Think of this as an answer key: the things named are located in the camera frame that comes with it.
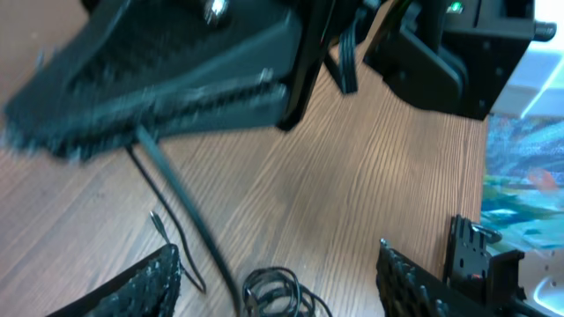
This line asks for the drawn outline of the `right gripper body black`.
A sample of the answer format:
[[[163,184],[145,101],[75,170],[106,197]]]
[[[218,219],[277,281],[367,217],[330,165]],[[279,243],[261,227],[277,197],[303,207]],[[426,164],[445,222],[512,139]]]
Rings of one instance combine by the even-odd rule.
[[[315,81],[326,68],[343,94],[355,93],[358,82],[355,49],[363,42],[381,7],[379,1],[296,1],[297,22],[277,40],[277,57],[289,67],[282,81],[289,97],[277,127],[289,131],[305,114]],[[441,43],[441,3],[397,1],[386,14],[364,62],[379,72],[390,89],[414,107],[441,108],[434,92],[437,80],[417,79],[409,63],[424,70],[436,62]],[[406,77],[400,74],[406,71]]]

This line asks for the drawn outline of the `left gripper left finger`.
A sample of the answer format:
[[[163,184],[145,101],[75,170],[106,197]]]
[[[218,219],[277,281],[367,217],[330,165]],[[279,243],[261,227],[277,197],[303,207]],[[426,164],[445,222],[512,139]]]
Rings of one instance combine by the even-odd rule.
[[[178,247],[167,244],[48,317],[171,317],[181,279]]]

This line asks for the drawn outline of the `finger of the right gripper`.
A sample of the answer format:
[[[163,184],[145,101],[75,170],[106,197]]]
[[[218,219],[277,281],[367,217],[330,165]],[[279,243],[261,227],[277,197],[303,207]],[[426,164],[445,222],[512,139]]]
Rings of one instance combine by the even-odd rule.
[[[7,103],[23,132],[112,129],[173,100],[210,100],[287,75],[299,16],[278,1],[236,1],[207,25],[183,1],[103,1],[80,33]]]
[[[10,122],[5,135],[8,144],[18,150],[42,149],[60,159],[91,159],[103,152],[135,144],[139,127],[159,139],[190,133],[274,126],[286,110],[289,93],[282,84],[263,83],[224,92],[209,100],[188,100],[183,106],[184,100],[184,96],[176,96],[161,106],[160,113],[154,107],[126,119],[112,116],[90,128],[82,124],[60,136],[27,135]]]

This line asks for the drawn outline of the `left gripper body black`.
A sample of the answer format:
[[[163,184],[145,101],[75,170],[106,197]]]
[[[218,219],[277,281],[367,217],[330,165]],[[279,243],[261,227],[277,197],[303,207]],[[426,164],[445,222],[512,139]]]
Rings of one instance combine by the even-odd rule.
[[[555,315],[555,252],[497,252],[499,232],[450,220],[442,281],[497,316]]]

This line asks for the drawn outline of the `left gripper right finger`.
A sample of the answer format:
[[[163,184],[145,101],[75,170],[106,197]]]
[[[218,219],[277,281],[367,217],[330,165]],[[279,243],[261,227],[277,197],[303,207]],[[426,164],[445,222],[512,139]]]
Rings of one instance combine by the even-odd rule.
[[[386,317],[463,317],[460,296],[418,264],[380,240],[376,286]]]

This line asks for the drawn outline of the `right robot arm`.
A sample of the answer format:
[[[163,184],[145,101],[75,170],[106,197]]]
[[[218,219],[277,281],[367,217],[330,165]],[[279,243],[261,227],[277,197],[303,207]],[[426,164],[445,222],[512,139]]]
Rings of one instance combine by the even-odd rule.
[[[303,118],[321,70],[358,89],[356,49],[402,101],[483,120],[555,23],[532,1],[87,1],[89,19],[4,107],[5,144],[87,161],[151,137]]]

